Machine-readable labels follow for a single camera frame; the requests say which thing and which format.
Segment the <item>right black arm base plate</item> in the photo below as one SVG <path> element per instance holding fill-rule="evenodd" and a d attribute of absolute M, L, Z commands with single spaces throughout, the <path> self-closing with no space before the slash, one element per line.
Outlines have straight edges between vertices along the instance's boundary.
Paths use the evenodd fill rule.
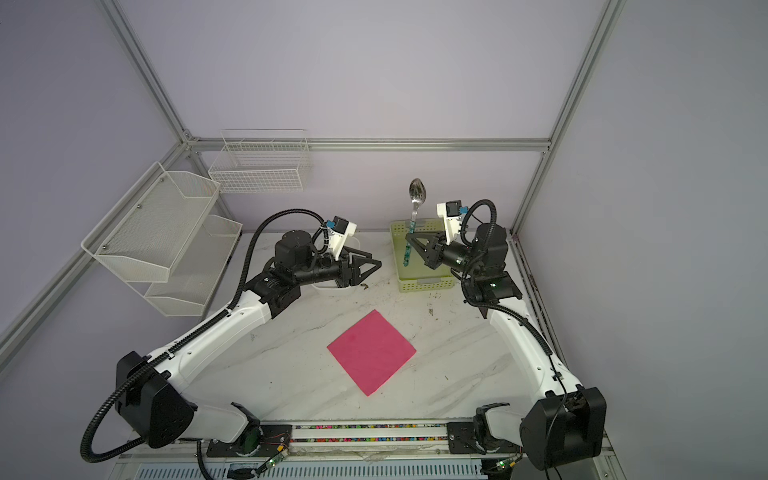
<path fill-rule="evenodd" d="M 471 421 L 453 421 L 446 424 L 448 451 L 452 455 L 523 454 L 523 447 L 506 440 L 488 436 L 478 438 Z"/>

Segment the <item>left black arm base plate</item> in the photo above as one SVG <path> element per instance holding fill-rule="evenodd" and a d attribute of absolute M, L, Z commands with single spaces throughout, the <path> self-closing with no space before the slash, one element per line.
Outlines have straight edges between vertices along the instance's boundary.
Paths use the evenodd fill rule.
<path fill-rule="evenodd" d="M 260 432 L 251 432 L 242 444 L 211 442 L 207 447 L 206 456 L 268 458 L 277 454 L 280 447 L 288 448 L 292 433 L 291 424 L 262 424 Z"/>

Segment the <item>spoon with teal handle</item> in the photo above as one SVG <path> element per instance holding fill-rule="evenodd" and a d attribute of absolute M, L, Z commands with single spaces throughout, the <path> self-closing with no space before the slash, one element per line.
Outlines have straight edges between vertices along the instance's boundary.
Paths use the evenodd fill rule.
<path fill-rule="evenodd" d="M 408 232 L 413 233 L 416 227 L 418 210 L 425 203 L 427 197 L 426 187 L 423 181 L 419 178 L 413 179 L 409 185 L 408 193 L 412 204 Z"/>

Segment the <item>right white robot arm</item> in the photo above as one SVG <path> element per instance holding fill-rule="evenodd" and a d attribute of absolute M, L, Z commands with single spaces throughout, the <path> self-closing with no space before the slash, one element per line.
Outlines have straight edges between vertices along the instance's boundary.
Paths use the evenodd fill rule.
<path fill-rule="evenodd" d="M 482 452 L 504 444 L 521 447 L 540 471 L 598 456 L 607 401 L 570 372 L 534 325 L 522 291 L 506 269 L 504 232 L 485 223 L 466 243 L 443 232 L 414 232 L 407 244 L 424 264 L 449 267 L 466 304 L 478 309 L 500 335 L 527 382 L 520 401 L 477 408 L 473 437 Z"/>

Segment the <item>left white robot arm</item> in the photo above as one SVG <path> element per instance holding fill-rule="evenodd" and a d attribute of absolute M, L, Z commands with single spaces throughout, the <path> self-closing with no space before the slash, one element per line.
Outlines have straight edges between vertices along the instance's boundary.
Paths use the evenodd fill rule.
<path fill-rule="evenodd" d="M 132 352 L 119 361 L 119 382 L 145 365 L 152 367 L 115 404 L 146 445 L 157 449 L 178 439 L 211 439 L 253 448 L 260 421 L 246 407 L 237 401 L 226 408 L 206 406 L 185 392 L 237 341 L 296 301 L 302 286 L 333 281 L 354 287 L 380 269 L 371 253 L 343 245 L 338 235 L 331 242 L 333 249 L 320 254 L 309 233 L 284 234 L 264 269 L 245 283 L 236 305 L 220 310 L 220 320 L 209 318 L 197 326 L 188 343 L 176 340 L 145 357 Z"/>

